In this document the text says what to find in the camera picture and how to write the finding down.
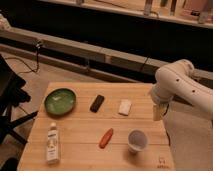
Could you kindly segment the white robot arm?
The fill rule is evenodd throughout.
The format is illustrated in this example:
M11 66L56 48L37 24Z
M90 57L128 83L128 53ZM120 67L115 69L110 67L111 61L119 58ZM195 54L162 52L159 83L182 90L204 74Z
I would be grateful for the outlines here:
M213 120L213 89L194 81L194 70L192 62L186 59L158 68L156 83L150 90L151 99L156 105L161 105L177 95L201 110L204 118Z

